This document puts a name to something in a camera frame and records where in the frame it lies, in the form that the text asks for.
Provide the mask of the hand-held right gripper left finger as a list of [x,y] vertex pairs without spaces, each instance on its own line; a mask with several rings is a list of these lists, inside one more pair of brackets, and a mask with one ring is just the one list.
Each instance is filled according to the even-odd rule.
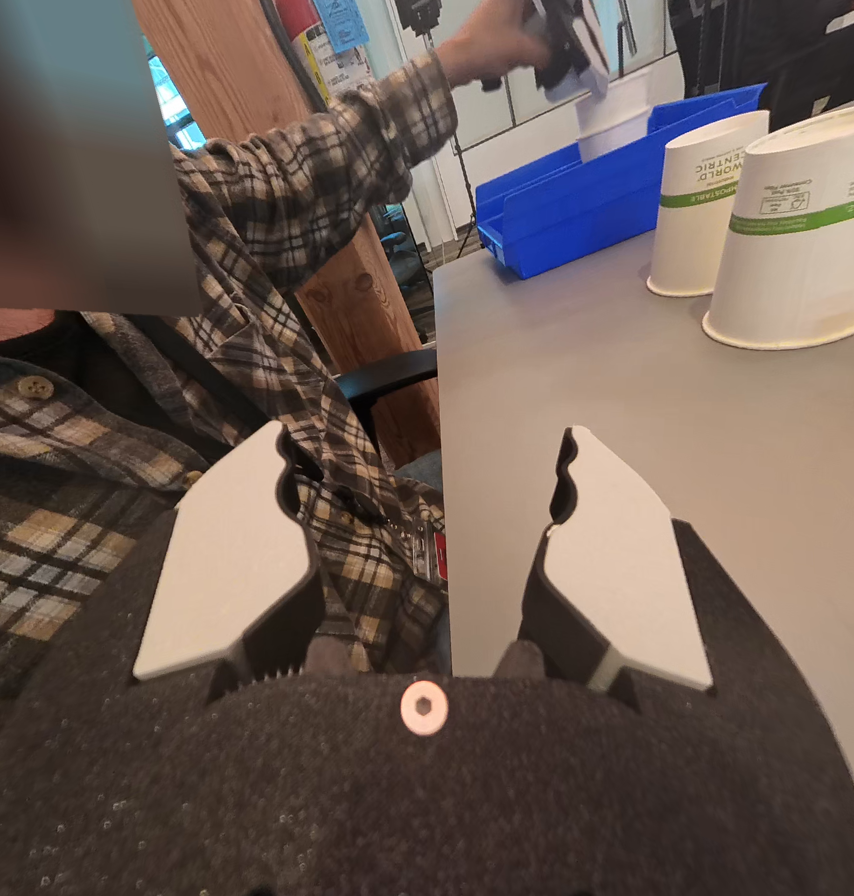
[[294,447],[270,421],[178,502],[137,682],[209,664],[238,685],[301,672],[325,600],[317,549],[298,520]]

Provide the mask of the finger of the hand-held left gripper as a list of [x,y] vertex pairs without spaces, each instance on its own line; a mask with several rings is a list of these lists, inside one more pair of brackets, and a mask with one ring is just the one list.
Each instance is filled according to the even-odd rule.
[[611,66],[603,42],[602,29],[593,2],[581,1],[579,12],[579,44],[587,63],[580,78],[594,96],[607,95]]
[[555,84],[544,86],[544,95],[552,105],[569,101],[579,94],[594,92],[596,77],[592,69],[586,69],[578,73],[575,69],[568,69]]

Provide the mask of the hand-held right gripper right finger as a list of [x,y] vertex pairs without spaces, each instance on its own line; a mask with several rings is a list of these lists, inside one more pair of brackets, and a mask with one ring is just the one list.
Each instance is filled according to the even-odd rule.
[[714,685],[671,513],[591,430],[565,429],[550,523],[521,604],[520,640],[559,678],[613,693],[640,673]]

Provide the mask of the white cup green band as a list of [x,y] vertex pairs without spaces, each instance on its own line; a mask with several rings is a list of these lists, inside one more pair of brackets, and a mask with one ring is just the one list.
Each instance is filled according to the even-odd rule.
[[768,110],[748,111],[683,134],[665,164],[647,288],[662,297],[713,291],[744,156],[769,133]]
[[854,106],[747,147],[702,329],[763,351],[854,335]]
[[587,92],[577,98],[578,151],[588,163],[647,135],[649,68],[612,81],[603,98]]

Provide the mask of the blue plastic bin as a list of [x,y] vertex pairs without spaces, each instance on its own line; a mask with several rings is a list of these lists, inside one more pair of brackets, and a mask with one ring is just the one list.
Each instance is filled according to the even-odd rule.
[[482,246],[529,279],[657,226],[665,146],[758,108],[766,83],[654,106],[647,133],[585,161],[578,143],[478,185]]

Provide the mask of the person's left forearm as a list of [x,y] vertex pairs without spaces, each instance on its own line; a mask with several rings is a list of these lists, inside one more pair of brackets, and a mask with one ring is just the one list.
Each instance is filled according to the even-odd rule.
[[285,129],[194,151],[170,146],[204,303],[235,288],[246,296],[302,286],[372,207],[408,195],[412,170],[456,122],[432,51]]

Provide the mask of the person's left hand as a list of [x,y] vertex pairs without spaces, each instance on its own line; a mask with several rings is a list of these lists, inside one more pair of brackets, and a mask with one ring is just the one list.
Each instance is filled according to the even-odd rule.
[[545,69],[553,51],[528,33],[526,1],[482,1],[463,26],[436,49],[449,87],[494,82],[525,67]]

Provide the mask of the black tripod light stand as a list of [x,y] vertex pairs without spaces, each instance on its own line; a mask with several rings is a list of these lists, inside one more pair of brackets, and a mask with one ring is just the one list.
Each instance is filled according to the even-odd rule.
[[[421,39],[424,47],[430,52],[437,49],[433,38],[433,30],[440,24],[441,17],[441,1],[395,1],[394,6],[399,17],[399,26],[401,31],[409,30],[412,35]],[[464,161],[464,153],[461,143],[458,139],[458,132],[451,137],[451,152],[456,158],[464,189],[466,190],[467,201],[470,206],[470,215],[464,235],[458,235],[458,227],[455,226],[455,242],[457,245],[456,261],[465,254],[468,243],[472,237],[477,238],[477,213],[476,213],[476,197],[474,188],[471,184],[470,177],[467,172],[466,163]]]

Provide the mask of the person's plaid shirt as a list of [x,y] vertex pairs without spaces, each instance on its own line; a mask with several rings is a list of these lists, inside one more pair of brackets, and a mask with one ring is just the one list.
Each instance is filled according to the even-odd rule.
[[[403,544],[418,524],[444,532],[439,493],[388,473],[261,270],[197,272],[204,312],[173,328],[323,472],[298,487],[322,566],[321,632],[360,671],[440,670],[446,588],[415,575]],[[0,322],[0,729],[54,636],[252,432],[123,317],[13,315]]]

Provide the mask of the red id badge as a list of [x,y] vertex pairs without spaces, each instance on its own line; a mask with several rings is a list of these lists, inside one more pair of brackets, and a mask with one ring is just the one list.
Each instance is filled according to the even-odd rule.
[[440,587],[448,582],[446,540],[428,521],[413,525],[410,551],[414,574]]

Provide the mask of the blue inspection tag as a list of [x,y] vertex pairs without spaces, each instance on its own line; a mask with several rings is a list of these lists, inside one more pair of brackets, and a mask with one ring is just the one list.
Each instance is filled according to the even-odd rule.
[[363,47],[370,35],[356,1],[314,1],[333,50],[338,53]]

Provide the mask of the red fire extinguisher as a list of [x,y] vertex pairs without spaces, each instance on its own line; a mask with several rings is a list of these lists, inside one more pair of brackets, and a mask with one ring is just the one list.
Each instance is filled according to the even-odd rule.
[[309,106],[325,110],[335,98],[374,77],[364,48],[335,50],[311,1],[261,1],[266,23]]

